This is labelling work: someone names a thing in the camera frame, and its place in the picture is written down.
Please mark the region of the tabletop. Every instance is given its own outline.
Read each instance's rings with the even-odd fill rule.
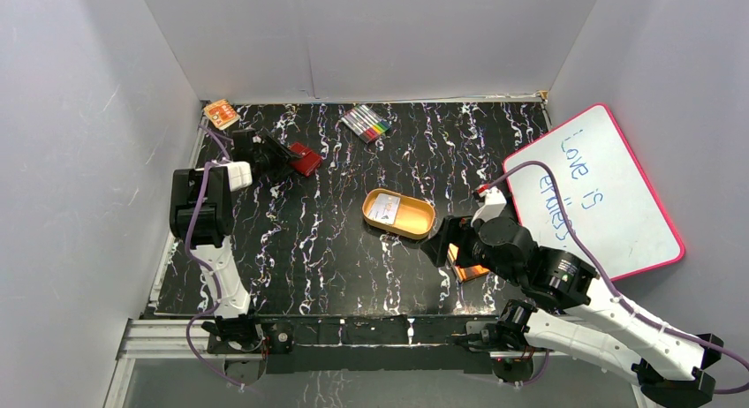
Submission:
[[[494,314],[522,298],[495,275],[459,283],[435,268],[419,242],[367,225],[361,205],[383,187],[445,215],[472,215],[472,190],[502,162],[547,131],[539,102],[375,103],[392,129],[366,145],[338,119],[351,104],[236,105],[231,129],[263,130],[298,141],[323,158],[310,177],[266,177],[232,194],[233,251],[260,314]],[[214,159],[205,139],[197,164]],[[208,287],[181,243],[168,259],[156,314],[190,315],[211,306]]]

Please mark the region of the yellow tray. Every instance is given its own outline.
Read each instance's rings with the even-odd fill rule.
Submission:
[[[380,223],[368,216],[369,210],[375,204],[377,195],[382,193],[400,198],[396,221],[392,225]],[[364,205],[361,206],[361,213],[364,215],[364,221],[367,224],[415,240],[428,236],[436,217],[435,209],[424,200],[409,198],[386,189],[374,189],[369,192],[367,198],[364,199]]]

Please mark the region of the marker set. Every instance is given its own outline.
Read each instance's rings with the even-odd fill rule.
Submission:
[[[366,143],[376,140],[390,129],[390,123],[375,114],[367,105],[356,105],[341,118],[341,121]]]

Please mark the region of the robotic arm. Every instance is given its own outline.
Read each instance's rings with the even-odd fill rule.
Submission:
[[[629,314],[594,267],[566,251],[538,246],[525,227],[503,210],[497,189],[480,189],[485,204],[471,216],[447,216],[421,249],[441,267],[450,244],[455,264],[480,264],[517,285],[535,305],[511,300],[497,324],[481,331],[482,346],[522,350],[526,346],[561,351],[639,384],[643,394],[666,407],[696,407],[712,399],[715,379],[703,370],[721,354],[690,340],[665,334],[666,323],[637,307],[636,314],[662,324],[654,329]],[[564,310],[598,330],[568,323],[548,312]],[[713,335],[699,336],[723,346]]]

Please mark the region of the red wallet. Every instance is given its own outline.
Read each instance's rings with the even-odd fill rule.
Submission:
[[[309,177],[322,163],[322,158],[318,154],[299,142],[291,145],[289,149],[296,154],[302,155],[302,159],[291,161],[289,165],[305,177]]]

